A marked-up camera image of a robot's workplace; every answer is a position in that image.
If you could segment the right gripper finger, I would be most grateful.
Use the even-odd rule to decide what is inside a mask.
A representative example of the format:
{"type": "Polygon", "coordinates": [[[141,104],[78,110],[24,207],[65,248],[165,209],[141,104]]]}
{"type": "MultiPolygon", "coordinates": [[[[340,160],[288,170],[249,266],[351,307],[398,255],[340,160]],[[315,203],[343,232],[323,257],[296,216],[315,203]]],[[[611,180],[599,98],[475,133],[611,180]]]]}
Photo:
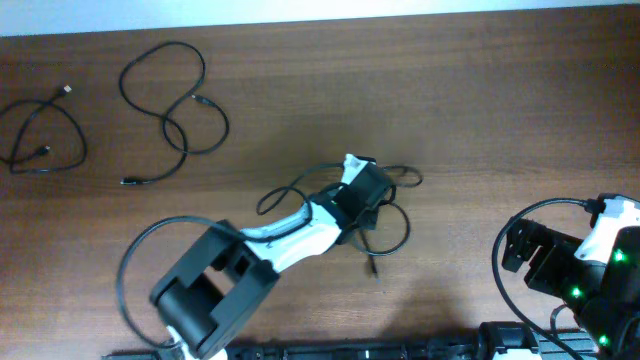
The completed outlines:
{"type": "Polygon", "coordinates": [[[529,248],[542,245],[545,229],[545,226],[533,220],[517,220],[507,232],[507,247],[529,248]]]}
{"type": "Polygon", "coordinates": [[[528,262],[537,250],[537,245],[528,241],[508,240],[501,265],[504,270],[516,273],[528,262]]]}

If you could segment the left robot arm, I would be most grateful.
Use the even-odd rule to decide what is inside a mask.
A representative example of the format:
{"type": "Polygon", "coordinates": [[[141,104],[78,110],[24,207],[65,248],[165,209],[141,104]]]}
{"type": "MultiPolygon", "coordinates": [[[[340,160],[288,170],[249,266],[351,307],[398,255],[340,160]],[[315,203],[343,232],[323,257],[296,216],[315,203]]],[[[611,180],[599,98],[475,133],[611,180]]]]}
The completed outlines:
{"type": "Polygon", "coordinates": [[[294,214],[238,230],[218,221],[156,283],[150,301],[187,359],[222,352],[266,299],[281,272],[346,240],[395,191],[375,163],[349,156],[340,182],[294,214]]]}

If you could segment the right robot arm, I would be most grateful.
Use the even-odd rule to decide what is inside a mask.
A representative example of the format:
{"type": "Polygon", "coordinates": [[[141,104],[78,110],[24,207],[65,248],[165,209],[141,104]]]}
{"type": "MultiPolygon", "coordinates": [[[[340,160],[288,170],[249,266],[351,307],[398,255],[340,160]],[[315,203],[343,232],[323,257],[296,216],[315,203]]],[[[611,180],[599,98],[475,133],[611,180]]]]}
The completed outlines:
{"type": "Polygon", "coordinates": [[[604,354],[621,356],[639,343],[639,228],[626,226],[612,238],[605,260],[579,259],[579,238],[520,219],[507,231],[504,269],[527,262],[531,290],[563,300],[604,354]]]}

